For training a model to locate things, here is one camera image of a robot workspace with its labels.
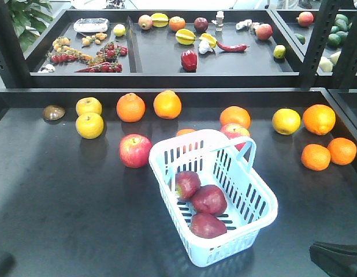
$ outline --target apple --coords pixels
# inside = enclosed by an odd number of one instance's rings
[[[229,139],[234,139],[235,137],[241,136],[250,137],[250,132],[248,129],[242,127],[238,123],[227,123],[220,128],[220,132],[225,134]],[[235,145],[235,147],[240,151],[244,145],[245,143],[239,143]]]
[[[80,116],[84,113],[97,113],[102,114],[102,105],[95,97],[86,97],[77,101],[76,112]]]
[[[203,213],[192,216],[189,229],[193,234],[201,238],[215,238],[227,233],[224,222],[220,221],[214,215]]]
[[[268,23],[263,23],[257,27],[255,34],[260,40],[268,40],[272,35],[272,27]]]
[[[104,129],[103,118],[97,113],[84,113],[76,120],[76,130],[85,139],[95,139]]]
[[[189,201],[200,188],[199,175],[195,171],[181,171],[175,176],[175,186],[180,201]]]
[[[139,17],[139,21],[137,22],[141,29],[149,30],[153,26],[153,19],[147,14],[143,14]]]
[[[204,33],[208,29],[208,21],[204,17],[194,20],[194,28],[198,33]]]
[[[308,27],[313,23],[313,14],[311,12],[301,12],[296,18],[298,24],[302,27]]]
[[[191,203],[196,212],[212,215],[222,215],[227,208],[225,195],[216,185],[201,186],[191,197]]]
[[[121,139],[120,158],[127,167],[137,169],[148,163],[152,143],[141,134],[129,134]]]

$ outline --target black object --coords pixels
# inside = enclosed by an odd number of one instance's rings
[[[357,277],[357,245],[315,242],[310,257],[331,277]]]
[[[14,257],[8,252],[0,251],[0,277],[5,276],[14,264]]]

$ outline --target light blue basket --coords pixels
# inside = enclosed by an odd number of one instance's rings
[[[246,143],[240,152],[235,148],[239,143]],[[255,151],[253,139],[243,136],[229,140],[211,129],[160,141],[150,151],[149,163],[164,203],[190,260],[198,267],[249,248],[259,230],[277,216],[276,196],[252,168]],[[205,239],[190,231],[195,210],[190,202],[178,201],[174,185],[174,176],[183,170],[196,171],[202,185],[214,184],[222,189],[228,207],[218,218],[226,224],[226,234]]]

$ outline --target lemon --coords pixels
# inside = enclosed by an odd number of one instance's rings
[[[285,46],[279,44],[275,46],[275,49],[273,50],[273,56],[277,59],[283,59],[285,57],[287,49]]]
[[[290,108],[281,108],[274,113],[272,126],[279,134],[292,134],[300,127],[300,115]]]
[[[117,24],[113,28],[113,33],[115,36],[123,36],[126,33],[126,28],[123,24]]]

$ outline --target yellow lemon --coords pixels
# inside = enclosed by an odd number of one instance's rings
[[[84,113],[76,120],[76,130],[85,139],[92,140],[100,136],[103,129],[103,118],[97,113]]]
[[[272,126],[279,134],[292,134],[300,127],[300,115],[290,108],[281,108],[274,113]]]
[[[113,28],[113,33],[115,36],[123,36],[126,33],[126,28],[123,24],[117,24]]]

